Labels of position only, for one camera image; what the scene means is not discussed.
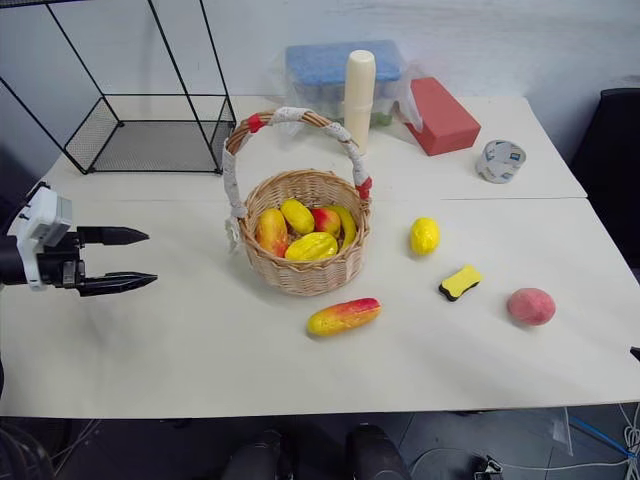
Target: blue sponge block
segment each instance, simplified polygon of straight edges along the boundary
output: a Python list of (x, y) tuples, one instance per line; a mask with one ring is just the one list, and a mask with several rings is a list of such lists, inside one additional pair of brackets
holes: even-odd
[(400, 79), (400, 54), (391, 40), (296, 45), (287, 48), (285, 63), (297, 83), (310, 87), (339, 85), (345, 82), (347, 59), (354, 50), (369, 50), (375, 55), (377, 82)]

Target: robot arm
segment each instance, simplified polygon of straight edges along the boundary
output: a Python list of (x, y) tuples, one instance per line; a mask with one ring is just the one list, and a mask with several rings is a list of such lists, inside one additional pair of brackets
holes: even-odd
[(17, 217), (17, 235), (0, 232), (0, 287), (28, 284), (32, 290), (47, 285), (75, 288), (80, 296), (120, 293), (148, 285), (157, 275), (137, 272), (107, 273), (87, 278), (80, 249), (87, 243), (128, 245), (149, 236), (126, 227), (71, 226), (71, 202), (45, 183), (27, 197)]

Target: red tape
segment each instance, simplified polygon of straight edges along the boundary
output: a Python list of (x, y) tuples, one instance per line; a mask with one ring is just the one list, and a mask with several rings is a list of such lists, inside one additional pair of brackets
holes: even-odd
[(356, 190), (360, 194), (360, 199), (368, 200), (369, 199), (369, 190), (373, 186), (373, 180), (371, 177), (367, 177), (367, 179), (362, 183), (362, 185), (356, 185)]
[(266, 125), (266, 123), (260, 120), (260, 115), (258, 115), (257, 113), (254, 113), (247, 119), (247, 124), (249, 125), (249, 131), (251, 133), (256, 133)]

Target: cable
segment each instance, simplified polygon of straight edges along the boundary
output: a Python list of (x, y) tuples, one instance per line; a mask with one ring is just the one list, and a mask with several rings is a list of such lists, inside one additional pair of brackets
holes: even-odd
[(627, 421), (627, 425), (629, 425), (630, 427), (633, 427), (633, 423), (631, 423), (631, 420), (629, 420), (629, 417), (627, 417), (627, 412), (624, 411), (624, 408), (622, 408), (621, 403), (618, 404), (618, 408), (622, 412), (622, 416), (624, 417), (624, 419)]
[(576, 418), (576, 417), (569, 417), (569, 420), (571, 420), (571, 422), (577, 424), (578, 426), (582, 427), (583, 429), (587, 430), (588, 432), (592, 433), (593, 435), (595, 435), (599, 439), (604, 440), (610, 446), (612, 446), (613, 448), (618, 450), (623, 455), (626, 455), (628, 457), (635, 457), (635, 454), (631, 453), (629, 450), (627, 450), (622, 445), (620, 445), (618, 442), (616, 442), (613, 438), (609, 437), (608, 435), (605, 435), (604, 433), (602, 433), (597, 428), (592, 427), (591, 425), (589, 425), (587, 422), (584, 422), (584, 421), (582, 421), (582, 420), (580, 420), (579, 418)]
[(640, 429), (638, 428), (638, 410), (640, 410), (640, 403), (636, 405), (636, 411), (633, 414), (633, 424), (629, 421), (629, 417), (625, 413), (622, 405), (618, 404), (622, 411), (627, 426), (624, 427), (624, 441), (627, 444), (627, 450), (633, 454), (633, 458), (629, 459), (629, 468), (625, 475), (625, 480), (640, 480), (640, 474), (638, 473), (638, 452), (640, 451)]
[(466, 453), (467, 455), (473, 455), (474, 457), (478, 457), (482, 460), (486, 460), (486, 456), (482, 455), (481, 453), (478, 452), (471, 452), (469, 450), (463, 450), (462, 448), (445, 448), (445, 447), (441, 447), (441, 448), (432, 448), (431, 450), (427, 450), (425, 452), (422, 452), (420, 455), (418, 455), (418, 458), (416, 458), (413, 463), (411, 463), (411, 477), (414, 477), (414, 474), (416, 473), (416, 470), (418, 469), (418, 465), (420, 465), (420, 462), (422, 462), (422, 460), (425, 457), (428, 457), (429, 455), (431, 455), (434, 452), (462, 452), (462, 453)]
[[(473, 455), (474, 457), (480, 458), (482, 460), (486, 460), (487, 457), (486, 455), (483, 455), (481, 453), (478, 452), (473, 452), (470, 450), (464, 450), (462, 448), (433, 448), (431, 450), (427, 450), (425, 452), (422, 452), (418, 458), (416, 458), (413, 463), (411, 464), (411, 476), (413, 476), (416, 472), (416, 470), (418, 469), (418, 466), (420, 465), (420, 463), (422, 462), (422, 460), (431, 455), (434, 452), (438, 452), (438, 451), (450, 451), (450, 452), (462, 452), (462, 453), (466, 453), (467, 455)], [(506, 467), (506, 468), (514, 468), (516, 470), (534, 470), (534, 471), (541, 471), (541, 472), (553, 472), (553, 471), (559, 471), (559, 470), (571, 470), (574, 468), (583, 468), (583, 467), (619, 467), (620, 465), (624, 465), (624, 464), (629, 464), (629, 466), (633, 464), (635, 464), (636, 459), (635, 458), (625, 458), (624, 460), (620, 460), (619, 462), (613, 462), (613, 463), (607, 463), (607, 462), (594, 462), (594, 463), (578, 463), (575, 465), (565, 465), (562, 467), (529, 467), (529, 466), (524, 466), (524, 465), (513, 465), (510, 463), (502, 463), (499, 460), (496, 460), (501, 466)], [(638, 477), (628, 477), (627, 480), (640, 480)]]
[(624, 460), (620, 460), (619, 462), (607, 463), (607, 462), (595, 462), (595, 463), (577, 463), (575, 465), (565, 465), (564, 467), (525, 467), (523, 465), (511, 465), (509, 463), (499, 462), (500, 465), (507, 468), (515, 468), (516, 470), (535, 470), (541, 472), (554, 472), (557, 470), (571, 470), (572, 468), (582, 468), (582, 467), (618, 467), (620, 465), (624, 465), (625, 463), (630, 463), (634, 459), (625, 458)]
[(73, 454), (74, 449), (78, 445), (80, 445), (87, 437), (89, 437), (89, 435), (91, 435), (101, 423), (102, 423), (102, 420), (90, 420), (89, 423), (87, 423), (87, 425), (82, 429), (82, 432), (80, 432), (80, 434), (78, 435), (78, 439), (75, 442), (73, 442), (67, 448), (65, 448), (64, 450), (61, 450), (60, 452), (56, 453), (53, 457), (51, 457), (51, 460), (54, 460), (60, 457), (61, 455), (66, 454), (65, 457), (62, 458), (62, 460), (60, 460), (60, 464), (58, 465), (58, 468), (56, 468), (56, 471), (55, 471), (56, 477), (60, 474), (65, 463), (67, 463), (67, 460)]

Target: sponge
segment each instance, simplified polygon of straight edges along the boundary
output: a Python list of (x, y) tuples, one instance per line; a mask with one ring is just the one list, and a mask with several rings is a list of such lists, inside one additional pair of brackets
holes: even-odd
[(429, 155), (461, 150), (473, 145), (480, 124), (433, 77), (411, 81), (411, 92), (422, 117), (422, 131), (407, 123)]
[(440, 284), (439, 290), (447, 300), (455, 302), (464, 292), (475, 287), (483, 279), (483, 276), (473, 266), (465, 265), (449, 278), (445, 278)]

